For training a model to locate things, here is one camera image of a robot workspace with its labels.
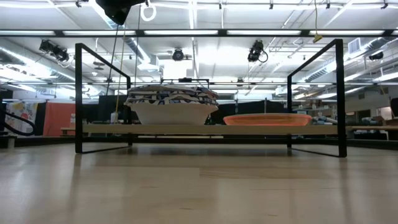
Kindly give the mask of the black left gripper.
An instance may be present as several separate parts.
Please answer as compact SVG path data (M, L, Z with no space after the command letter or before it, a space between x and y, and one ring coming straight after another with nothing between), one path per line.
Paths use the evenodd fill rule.
M96 0L95 2L113 22L124 25L131 8L145 3L146 0Z

